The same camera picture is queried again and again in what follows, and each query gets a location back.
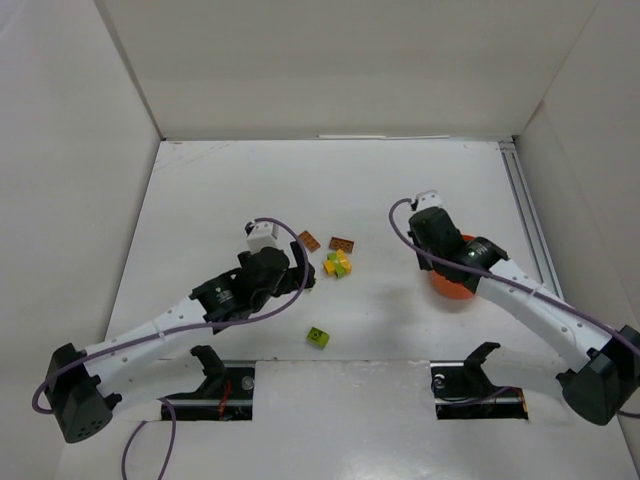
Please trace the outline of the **brown studded lego plate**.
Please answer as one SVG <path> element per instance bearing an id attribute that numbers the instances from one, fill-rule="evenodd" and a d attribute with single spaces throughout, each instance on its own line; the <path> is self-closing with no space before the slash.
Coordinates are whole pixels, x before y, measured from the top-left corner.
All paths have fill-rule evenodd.
<path id="1" fill-rule="evenodd" d="M 313 253 L 321 248 L 319 241 L 308 231 L 305 230 L 298 235 L 306 249 Z"/>

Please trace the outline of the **brown upside-down lego plate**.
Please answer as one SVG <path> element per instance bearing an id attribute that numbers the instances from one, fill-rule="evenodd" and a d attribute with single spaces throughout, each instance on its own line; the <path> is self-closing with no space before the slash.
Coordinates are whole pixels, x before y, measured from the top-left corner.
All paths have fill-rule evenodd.
<path id="1" fill-rule="evenodd" d="M 329 242 L 329 248 L 331 250 L 342 250 L 345 253 L 352 253 L 355 242 L 349 239 L 332 237 Z"/>

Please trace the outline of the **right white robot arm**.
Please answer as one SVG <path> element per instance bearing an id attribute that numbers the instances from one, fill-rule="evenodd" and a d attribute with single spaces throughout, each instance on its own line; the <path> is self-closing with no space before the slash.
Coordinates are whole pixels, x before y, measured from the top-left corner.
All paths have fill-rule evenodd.
<path id="1" fill-rule="evenodd" d="M 568 406 L 604 426 L 639 387 L 639 333 L 615 330 L 564 303 L 527 276 L 505 250 L 466 239 L 440 206 L 412 207 L 408 235 L 423 270 L 511 314 L 565 361 L 553 381 Z"/>

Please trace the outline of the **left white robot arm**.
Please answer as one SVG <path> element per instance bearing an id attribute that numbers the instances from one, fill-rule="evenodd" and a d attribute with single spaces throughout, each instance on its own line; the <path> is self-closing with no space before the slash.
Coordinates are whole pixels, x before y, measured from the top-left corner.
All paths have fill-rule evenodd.
<path id="1" fill-rule="evenodd" d="M 290 248 L 242 252 L 237 268 L 195 287 L 158 317 L 97 345 L 59 347 L 34 395 L 48 405 L 35 403 L 34 409 L 53 416 L 64 441 L 76 444 L 139 404 L 215 391 L 226 367 L 207 339 L 265 319 L 262 310 L 271 299 L 285 296 L 294 303 L 313 287 L 304 246 L 293 241 Z"/>

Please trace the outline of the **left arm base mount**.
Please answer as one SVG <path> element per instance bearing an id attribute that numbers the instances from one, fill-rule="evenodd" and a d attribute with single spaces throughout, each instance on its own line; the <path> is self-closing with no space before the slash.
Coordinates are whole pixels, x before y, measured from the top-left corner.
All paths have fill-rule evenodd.
<path id="1" fill-rule="evenodd" d="M 195 346 L 189 359 L 204 375 L 197 386 L 167 397 L 177 421 L 251 421 L 256 363 L 223 361 L 209 345 Z"/>

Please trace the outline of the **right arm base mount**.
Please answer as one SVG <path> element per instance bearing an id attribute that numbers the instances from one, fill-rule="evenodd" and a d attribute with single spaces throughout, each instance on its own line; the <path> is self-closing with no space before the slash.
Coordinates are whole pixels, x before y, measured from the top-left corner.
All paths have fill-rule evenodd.
<path id="1" fill-rule="evenodd" d="M 432 361 L 430 389 L 438 420 L 528 420 L 523 391 L 496 386 L 482 370 L 500 344 L 485 342 L 463 360 Z"/>

